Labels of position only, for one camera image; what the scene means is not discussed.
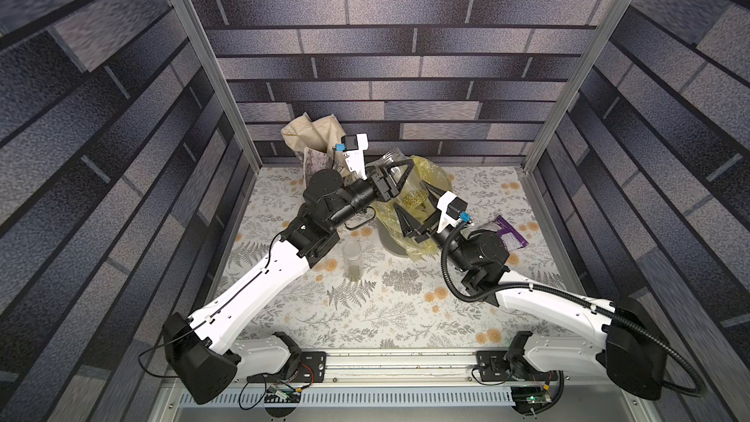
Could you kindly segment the yellow plastic trash bag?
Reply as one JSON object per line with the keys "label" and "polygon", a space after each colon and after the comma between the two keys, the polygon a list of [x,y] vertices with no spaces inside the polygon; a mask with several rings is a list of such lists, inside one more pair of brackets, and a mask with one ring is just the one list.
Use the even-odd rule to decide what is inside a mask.
{"label": "yellow plastic trash bag", "polygon": [[396,199],[389,202],[375,202],[376,225],[379,238],[387,251],[396,256],[405,257],[413,262],[419,262],[429,256],[439,253],[439,248],[431,241],[417,243],[412,238],[402,235],[402,228],[396,216],[395,205],[401,205],[420,224],[427,221],[435,212],[435,207],[428,199],[428,191],[421,184],[422,181],[442,189],[451,191],[452,182],[448,174],[433,161],[421,156],[410,156],[414,161],[414,168],[409,173],[404,190]]}

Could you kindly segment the small clear bean jar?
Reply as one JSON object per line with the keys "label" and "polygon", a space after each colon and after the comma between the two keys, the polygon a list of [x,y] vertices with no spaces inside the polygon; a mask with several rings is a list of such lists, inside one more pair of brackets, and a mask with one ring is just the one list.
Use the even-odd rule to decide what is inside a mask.
{"label": "small clear bean jar", "polygon": [[421,189],[421,179],[416,171],[414,161],[405,156],[399,148],[389,150],[377,160],[377,163],[382,166],[391,166],[388,172],[398,185],[402,185],[401,193]]}

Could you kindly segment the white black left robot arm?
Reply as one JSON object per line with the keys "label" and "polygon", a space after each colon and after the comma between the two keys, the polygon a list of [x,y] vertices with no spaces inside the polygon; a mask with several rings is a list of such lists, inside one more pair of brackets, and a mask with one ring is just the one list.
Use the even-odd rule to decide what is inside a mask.
{"label": "white black left robot arm", "polygon": [[162,326],[167,363],[197,404],[217,398],[234,380],[277,377],[289,381],[302,352],[283,332],[240,344],[247,324],[287,285],[310,271],[339,242],[339,227],[376,201],[397,198],[414,168],[412,159],[368,166],[346,185],[332,168],[307,183],[304,202],[268,253],[229,289],[189,316],[175,313]]}

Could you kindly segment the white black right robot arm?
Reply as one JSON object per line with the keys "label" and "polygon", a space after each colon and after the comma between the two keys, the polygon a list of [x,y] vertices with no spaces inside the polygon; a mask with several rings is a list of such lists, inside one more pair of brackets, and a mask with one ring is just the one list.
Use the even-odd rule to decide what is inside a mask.
{"label": "white black right robot arm", "polygon": [[463,234],[464,212],[435,211],[422,223],[395,207],[402,234],[418,242],[433,240],[441,250],[447,290],[465,303],[488,303],[548,320],[582,339],[575,348],[553,346],[521,331],[507,351],[538,372],[582,370],[603,373],[620,389],[657,401],[670,388],[664,377],[668,359],[681,361],[644,306],[631,298],[616,302],[576,295],[512,271],[509,252],[492,231]]}

